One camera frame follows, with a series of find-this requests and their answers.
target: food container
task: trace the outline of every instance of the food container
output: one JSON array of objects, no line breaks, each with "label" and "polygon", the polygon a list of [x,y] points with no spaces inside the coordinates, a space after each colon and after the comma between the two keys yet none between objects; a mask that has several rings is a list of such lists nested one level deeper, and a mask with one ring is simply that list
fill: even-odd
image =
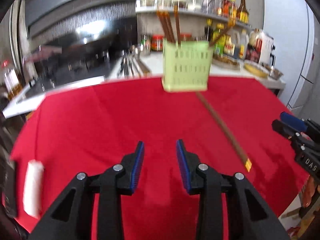
[{"label": "food container", "polygon": [[247,71],[249,71],[251,74],[253,74],[257,77],[260,77],[260,78],[268,78],[268,76],[269,76],[269,71],[254,61],[245,60],[244,61],[244,68]]},{"label": "food container", "polygon": [[220,56],[219,54],[213,54],[212,64],[225,69],[241,70],[241,64],[238,60],[228,57],[227,55]]},{"label": "food container", "polygon": [[154,5],[155,5],[155,0],[140,0],[141,7],[154,6]]},{"label": "food container", "polygon": [[151,39],[151,48],[153,51],[162,51],[163,49],[163,35],[153,35]]},{"label": "food container", "polygon": [[202,6],[201,0],[187,0],[187,10],[194,11],[200,10]]},{"label": "food container", "polygon": [[269,71],[269,77],[273,78],[274,80],[279,80],[283,76],[283,73],[274,66],[269,66],[267,64],[262,65]]},{"label": "food container", "polygon": [[186,8],[187,7],[187,2],[186,0],[172,0],[173,2],[173,6],[178,6],[178,9],[182,8]]},{"label": "food container", "polygon": [[164,9],[171,7],[172,5],[172,0],[157,0],[157,7],[159,9]]},{"label": "food container", "polygon": [[151,38],[149,35],[142,35],[140,40],[140,55],[141,56],[148,56],[151,53]]},{"label": "food container", "polygon": [[194,39],[192,38],[191,33],[180,33],[180,39],[182,41],[193,41]]}]

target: white object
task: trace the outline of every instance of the white object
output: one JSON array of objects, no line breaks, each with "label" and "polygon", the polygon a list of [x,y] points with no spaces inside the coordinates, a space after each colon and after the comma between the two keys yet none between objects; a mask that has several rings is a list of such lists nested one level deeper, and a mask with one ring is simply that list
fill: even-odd
[{"label": "white object", "polygon": [[247,31],[243,29],[240,35],[240,59],[245,59],[248,43],[249,35],[247,34]]},{"label": "white object", "polygon": [[274,38],[275,68],[286,82],[279,99],[286,106],[298,84],[302,70],[310,67],[314,19],[305,0],[265,0],[263,30]]},{"label": "white object", "polygon": [[23,209],[35,218],[41,212],[41,191],[44,166],[41,162],[32,160],[28,162],[26,178],[23,189]]}]

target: bowl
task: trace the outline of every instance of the bowl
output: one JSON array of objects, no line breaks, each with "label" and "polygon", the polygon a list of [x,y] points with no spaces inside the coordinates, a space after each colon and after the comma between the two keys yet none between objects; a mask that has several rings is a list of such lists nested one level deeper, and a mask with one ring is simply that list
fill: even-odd
[{"label": "bowl", "polygon": [[283,73],[274,66],[269,66],[267,64],[263,64],[263,66],[269,71],[269,77],[274,80],[279,80],[283,76]]},{"label": "bowl", "polygon": [[269,76],[269,71],[254,61],[245,60],[244,61],[244,68],[247,71],[249,71],[251,74],[253,74],[257,77],[260,77],[260,78],[268,78],[268,76]]}]

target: plastic container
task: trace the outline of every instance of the plastic container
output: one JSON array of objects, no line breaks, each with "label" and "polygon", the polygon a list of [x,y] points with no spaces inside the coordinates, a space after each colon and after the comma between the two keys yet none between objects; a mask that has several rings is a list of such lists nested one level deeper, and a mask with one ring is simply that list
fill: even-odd
[{"label": "plastic container", "polygon": [[2,64],[4,70],[4,83],[8,90],[8,99],[11,100],[22,90],[18,75],[15,71],[14,65],[9,61],[5,60]]},{"label": "plastic container", "polygon": [[172,0],[157,0],[157,7],[159,9],[170,8]]},{"label": "plastic container", "polygon": [[[221,23],[218,23],[217,28],[213,32],[212,40],[214,40],[216,37],[218,37],[223,30],[224,30],[224,25]],[[226,36],[223,35],[218,40],[218,42],[213,46],[214,53],[222,56],[225,43],[226,43]]]},{"label": "plastic container", "polygon": [[247,31],[245,29],[242,30],[240,35],[240,54],[239,59],[244,60],[245,55],[247,53],[247,47],[249,43],[249,35],[247,34]]},{"label": "plastic container", "polygon": [[187,10],[200,10],[202,7],[202,0],[187,0]]},{"label": "plastic container", "polygon": [[155,0],[140,0],[140,6],[154,6],[155,5]]},{"label": "plastic container", "polygon": [[153,51],[163,50],[163,35],[153,35],[151,38],[151,49]]},{"label": "plastic container", "polygon": [[222,16],[223,15],[223,5],[224,5],[224,0],[215,0],[213,12],[219,16]]},{"label": "plastic container", "polygon": [[204,91],[208,89],[213,48],[207,41],[172,44],[163,40],[164,76],[162,86],[167,92]]},{"label": "plastic container", "polygon": [[184,9],[187,7],[186,0],[172,0],[173,6],[178,6],[178,9]]}]

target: shelf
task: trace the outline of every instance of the shelf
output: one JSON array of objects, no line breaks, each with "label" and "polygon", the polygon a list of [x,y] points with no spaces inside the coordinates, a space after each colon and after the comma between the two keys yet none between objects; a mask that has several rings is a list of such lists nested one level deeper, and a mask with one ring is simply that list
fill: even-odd
[{"label": "shelf", "polygon": [[[173,13],[173,8],[166,8],[166,11],[168,11],[169,13]],[[157,7],[156,6],[152,6],[152,7],[141,7],[140,6],[140,0],[137,0],[136,2],[136,13],[155,13],[157,11]],[[217,20],[217,21],[221,21],[221,22],[228,22],[228,18],[227,17],[223,17],[223,16],[218,16],[216,14],[207,14],[204,13],[202,11],[188,11],[186,9],[179,9],[179,13],[180,14],[185,14],[185,15],[193,15],[193,16],[198,16],[198,17],[203,17],[206,19],[213,19],[213,20]],[[241,28],[244,28],[246,30],[251,30],[251,25],[249,24],[245,24],[245,23],[241,23],[236,21],[236,26],[239,26]]]}]

